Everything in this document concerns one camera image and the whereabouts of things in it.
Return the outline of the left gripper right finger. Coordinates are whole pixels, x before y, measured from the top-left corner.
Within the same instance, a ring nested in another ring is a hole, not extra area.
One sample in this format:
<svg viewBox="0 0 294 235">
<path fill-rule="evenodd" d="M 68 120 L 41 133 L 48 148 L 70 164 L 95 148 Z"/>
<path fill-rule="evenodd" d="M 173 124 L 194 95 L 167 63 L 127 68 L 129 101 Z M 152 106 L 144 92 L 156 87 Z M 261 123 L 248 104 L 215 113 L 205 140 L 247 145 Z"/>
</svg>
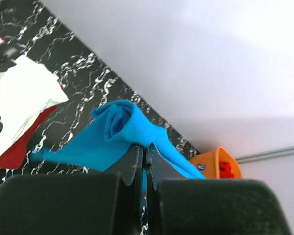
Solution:
<svg viewBox="0 0 294 235">
<path fill-rule="evenodd" d="M 146 150 L 151 235 L 289 235 L 280 203 L 257 180 L 183 177 L 159 153 Z"/>
</svg>

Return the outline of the bright red t shirt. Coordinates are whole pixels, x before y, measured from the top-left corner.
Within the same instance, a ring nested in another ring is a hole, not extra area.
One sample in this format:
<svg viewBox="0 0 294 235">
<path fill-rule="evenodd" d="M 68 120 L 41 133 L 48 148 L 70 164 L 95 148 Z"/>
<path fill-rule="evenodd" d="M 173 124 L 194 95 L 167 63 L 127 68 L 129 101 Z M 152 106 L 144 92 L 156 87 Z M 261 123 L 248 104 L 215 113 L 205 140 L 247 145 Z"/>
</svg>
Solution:
<svg viewBox="0 0 294 235">
<path fill-rule="evenodd" d="M 229 162 L 219 162 L 219 177 L 222 179 L 234 178 L 232 166 Z"/>
</svg>

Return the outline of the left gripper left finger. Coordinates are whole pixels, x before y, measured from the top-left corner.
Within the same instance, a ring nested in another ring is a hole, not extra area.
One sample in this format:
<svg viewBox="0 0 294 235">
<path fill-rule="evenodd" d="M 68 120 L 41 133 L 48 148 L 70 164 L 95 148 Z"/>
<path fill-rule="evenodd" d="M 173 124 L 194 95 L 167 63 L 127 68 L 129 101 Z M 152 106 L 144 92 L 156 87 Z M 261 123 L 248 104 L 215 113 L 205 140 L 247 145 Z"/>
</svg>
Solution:
<svg viewBox="0 0 294 235">
<path fill-rule="evenodd" d="M 133 145 L 105 172 L 9 178 L 0 235 L 137 235 L 144 150 Z"/>
</svg>

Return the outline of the orange plastic basket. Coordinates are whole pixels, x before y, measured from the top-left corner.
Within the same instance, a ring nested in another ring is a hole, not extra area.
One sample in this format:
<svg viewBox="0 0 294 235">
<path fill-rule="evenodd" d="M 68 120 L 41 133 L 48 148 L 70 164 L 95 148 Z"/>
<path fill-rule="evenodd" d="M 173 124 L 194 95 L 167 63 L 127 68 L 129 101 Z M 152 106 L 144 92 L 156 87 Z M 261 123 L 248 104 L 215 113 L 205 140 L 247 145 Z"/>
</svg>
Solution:
<svg viewBox="0 0 294 235">
<path fill-rule="evenodd" d="M 234 174 L 233 179 L 242 178 L 242 172 L 238 162 L 223 147 L 218 147 L 213 151 L 198 154 L 192 157 L 189 161 L 208 179 L 220 179 L 219 162 L 229 162 L 231 164 Z"/>
</svg>

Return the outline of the blue t shirt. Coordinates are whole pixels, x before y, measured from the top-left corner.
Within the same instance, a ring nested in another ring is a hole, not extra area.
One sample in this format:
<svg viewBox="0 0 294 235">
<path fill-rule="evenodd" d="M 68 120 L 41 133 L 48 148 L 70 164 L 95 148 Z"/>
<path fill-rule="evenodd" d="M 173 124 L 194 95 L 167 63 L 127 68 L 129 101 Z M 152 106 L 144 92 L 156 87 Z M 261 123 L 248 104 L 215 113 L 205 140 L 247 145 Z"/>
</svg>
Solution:
<svg viewBox="0 0 294 235">
<path fill-rule="evenodd" d="M 188 179 L 205 177 L 170 143 L 164 128 L 152 124 L 138 106 L 116 100 L 92 111 L 95 119 L 62 149 L 43 148 L 31 155 L 33 161 L 71 164 L 104 172 L 137 144 L 155 144 L 161 156 Z"/>
</svg>

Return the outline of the white t shirt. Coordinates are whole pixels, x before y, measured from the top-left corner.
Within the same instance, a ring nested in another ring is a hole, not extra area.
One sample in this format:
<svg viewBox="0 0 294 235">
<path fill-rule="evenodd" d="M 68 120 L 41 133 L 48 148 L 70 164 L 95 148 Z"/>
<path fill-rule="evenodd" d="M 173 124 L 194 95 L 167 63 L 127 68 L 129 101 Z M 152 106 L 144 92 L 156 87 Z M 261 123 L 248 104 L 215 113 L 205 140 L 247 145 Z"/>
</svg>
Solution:
<svg viewBox="0 0 294 235">
<path fill-rule="evenodd" d="M 0 170 L 21 166 L 33 134 L 67 101 L 56 75 L 0 37 Z"/>
</svg>

